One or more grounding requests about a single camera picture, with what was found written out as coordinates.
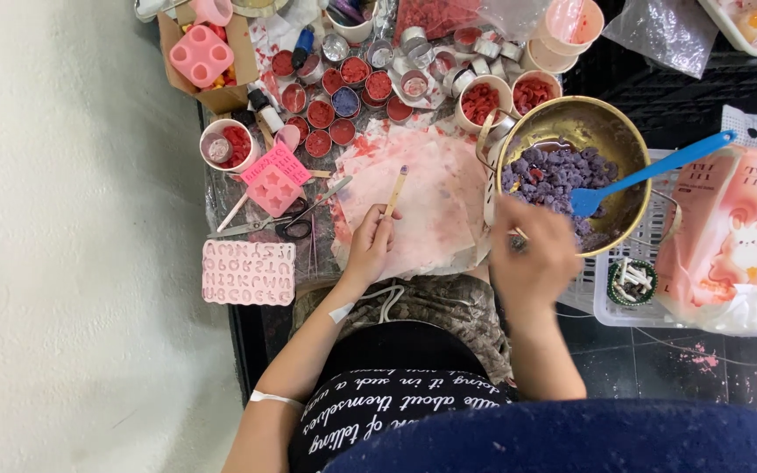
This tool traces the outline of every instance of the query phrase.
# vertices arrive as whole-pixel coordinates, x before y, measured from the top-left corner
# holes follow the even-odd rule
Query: white tape
[[[273,395],[273,394],[265,394],[263,392],[258,392],[256,390],[253,390],[253,394],[250,395],[251,402],[254,402],[254,401],[258,402],[258,401],[265,401],[265,400],[284,402],[285,404],[288,404],[289,406],[296,407],[300,411],[305,409],[305,406],[302,403],[296,402],[295,400],[289,399],[287,397],[281,397],[279,395]]]
[[[355,304],[350,302],[340,309],[334,309],[333,311],[329,312],[329,317],[331,317],[331,320],[335,321],[335,323],[341,323],[343,317],[349,315],[349,311],[352,310],[352,307],[355,307]]]

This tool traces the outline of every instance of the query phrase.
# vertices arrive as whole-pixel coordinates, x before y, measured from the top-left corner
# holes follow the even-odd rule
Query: scissors
[[[344,177],[341,182],[335,184],[334,187],[330,188],[325,194],[321,195],[320,198],[316,199],[310,207],[305,199],[298,197],[296,200],[294,200],[294,203],[289,206],[288,210],[286,210],[285,213],[283,213],[282,216],[278,218],[273,218],[272,215],[269,215],[268,218],[264,220],[254,221],[246,225],[234,226],[232,228],[228,228],[225,231],[221,231],[220,233],[209,233],[206,238],[221,238],[233,237],[235,235],[245,235],[247,233],[263,230],[272,226],[273,230],[276,231],[276,234],[286,242],[296,242],[298,240],[302,240],[303,238],[307,238],[309,235],[311,235],[312,231],[311,222],[309,220],[302,219],[302,217],[307,215],[311,210],[314,210],[314,208],[321,202],[329,199],[332,194],[341,190],[343,186],[349,184],[349,181],[351,180],[352,176]]]

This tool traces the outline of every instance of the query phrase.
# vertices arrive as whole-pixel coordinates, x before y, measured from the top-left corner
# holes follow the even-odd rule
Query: cardboard box
[[[226,25],[226,39],[235,55],[236,82],[232,87],[218,88],[201,92],[186,77],[171,65],[169,53],[171,48],[183,37],[180,25],[187,25],[195,21],[195,11],[188,5],[177,7],[177,21],[163,12],[156,14],[156,22],[160,28],[160,47],[163,49],[163,61],[166,65],[168,82],[175,88],[195,97],[213,113],[226,113],[247,107],[247,84],[258,80],[259,71],[256,67],[256,57],[253,44],[250,42],[250,30],[247,18],[232,15],[230,23]]]

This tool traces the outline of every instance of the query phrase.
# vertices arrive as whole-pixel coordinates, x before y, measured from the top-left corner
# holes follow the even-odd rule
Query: blue spatula
[[[574,209],[573,214],[578,217],[588,217],[594,214],[597,210],[597,206],[601,204],[601,200],[607,195],[618,192],[619,190],[624,190],[625,188],[638,184],[650,177],[654,177],[676,167],[685,166],[689,162],[707,156],[709,153],[715,152],[723,146],[729,145],[732,141],[735,141],[735,136],[737,136],[737,134],[733,130],[721,131],[718,134],[713,134],[708,138],[699,140],[693,145],[688,145],[678,152],[669,154],[667,157],[658,160],[656,163],[647,166],[641,171],[632,173],[624,179],[609,184],[604,188],[575,188],[571,191],[571,207]]]

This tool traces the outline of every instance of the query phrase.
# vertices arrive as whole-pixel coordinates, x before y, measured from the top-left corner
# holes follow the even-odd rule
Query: gold bowl
[[[571,95],[539,105],[510,130],[496,168],[498,191],[503,192],[503,166],[520,159],[521,152],[532,145],[559,137],[578,150],[597,148],[601,156],[618,165],[619,178],[650,164],[644,138],[624,113],[602,100]],[[578,256],[594,256],[621,243],[635,230],[649,200],[649,179],[603,199],[606,215],[589,219],[595,235],[584,241]]]

